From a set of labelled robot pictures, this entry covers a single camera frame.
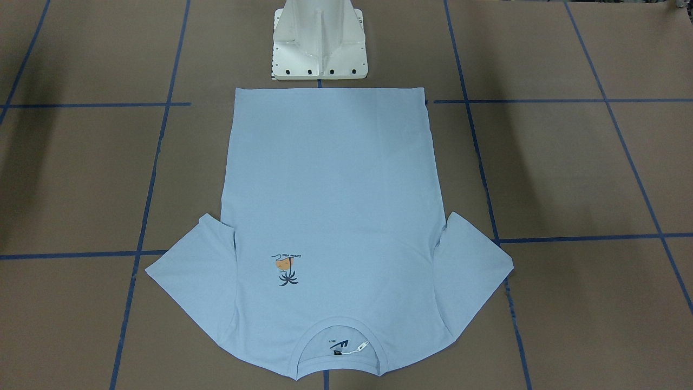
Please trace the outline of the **light blue t-shirt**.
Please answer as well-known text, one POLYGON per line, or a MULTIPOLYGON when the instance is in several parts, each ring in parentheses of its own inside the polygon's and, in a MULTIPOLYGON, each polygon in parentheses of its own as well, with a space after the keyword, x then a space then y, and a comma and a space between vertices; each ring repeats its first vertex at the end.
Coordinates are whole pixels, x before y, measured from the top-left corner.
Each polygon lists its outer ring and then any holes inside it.
POLYGON ((220 219, 146 269, 223 350, 294 380, 455 343, 513 270, 444 212, 425 90, 237 89, 220 219))

